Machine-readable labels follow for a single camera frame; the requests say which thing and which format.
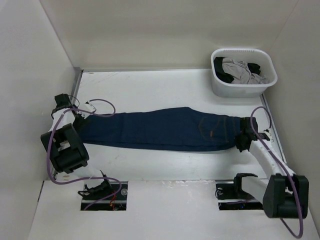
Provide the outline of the dark blue denim trousers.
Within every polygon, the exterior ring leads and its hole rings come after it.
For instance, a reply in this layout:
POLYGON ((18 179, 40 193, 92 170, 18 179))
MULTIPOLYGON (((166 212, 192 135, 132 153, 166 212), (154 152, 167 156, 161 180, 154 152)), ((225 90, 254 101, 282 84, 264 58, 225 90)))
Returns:
POLYGON ((150 112, 89 116, 78 134, 86 144, 178 152, 215 152, 235 146, 241 118, 167 108, 150 112))

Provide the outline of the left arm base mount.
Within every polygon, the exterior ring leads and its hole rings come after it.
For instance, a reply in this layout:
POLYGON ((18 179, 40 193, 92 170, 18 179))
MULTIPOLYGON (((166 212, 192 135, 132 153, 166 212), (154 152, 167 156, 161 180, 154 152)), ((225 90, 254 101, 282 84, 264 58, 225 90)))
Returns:
POLYGON ((87 189, 84 188, 83 191, 78 191, 78 194, 82 197, 80 210, 81 211, 125 211, 127 209, 127 197, 128 197, 128 182, 121 183, 121 190, 116 193, 116 195, 111 195, 108 198, 105 196, 116 192, 119 189, 119 184, 117 182, 110 183, 111 188, 106 190, 100 190, 97 193, 88 193, 87 189), (87 208, 88 205, 97 201, 101 198, 103 200, 92 204, 87 208))

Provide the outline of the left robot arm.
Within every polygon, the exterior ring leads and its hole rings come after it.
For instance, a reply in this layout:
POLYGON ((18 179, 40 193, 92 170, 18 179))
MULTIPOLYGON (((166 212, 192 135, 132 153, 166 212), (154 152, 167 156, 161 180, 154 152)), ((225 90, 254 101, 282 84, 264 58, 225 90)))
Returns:
POLYGON ((91 99, 75 105, 68 94, 54 97, 56 106, 51 112, 52 126, 40 136, 47 152, 47 170, 51 167, 58 173, 75 174, 84 181, 84 188, 78 192, 83 200, 108 199, 115 191, 107 176, 98 169, 88 166, 89 154, 78 131, 88 123, 88 117, 98 116, 91 99))

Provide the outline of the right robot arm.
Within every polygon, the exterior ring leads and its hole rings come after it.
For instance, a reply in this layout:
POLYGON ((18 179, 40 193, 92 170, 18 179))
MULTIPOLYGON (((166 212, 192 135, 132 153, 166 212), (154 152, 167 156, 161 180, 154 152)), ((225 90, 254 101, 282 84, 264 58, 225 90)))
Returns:
POLYGON ((235 137, 235 146, 248 151, 262 167, 268 181, 264 182, 253 173, 238 173, 234 178, 232 192, 238 198, 247 194, 262 204, 268 218, 305 219, 308 215, 309 181, 297 175, 273 148, 273 138, 266 129, 257 132, 254 118, 240 120, 240 133, 235 137))

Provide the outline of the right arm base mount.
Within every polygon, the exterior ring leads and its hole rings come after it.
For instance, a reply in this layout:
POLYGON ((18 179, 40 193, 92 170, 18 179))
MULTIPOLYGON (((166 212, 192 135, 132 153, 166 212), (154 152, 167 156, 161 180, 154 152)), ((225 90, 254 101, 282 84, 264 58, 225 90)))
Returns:
POLYGON ((263 205, 249 193, 236 191, 232 180, 215 182, 215 197, 221 211, 263 210, 263 205))

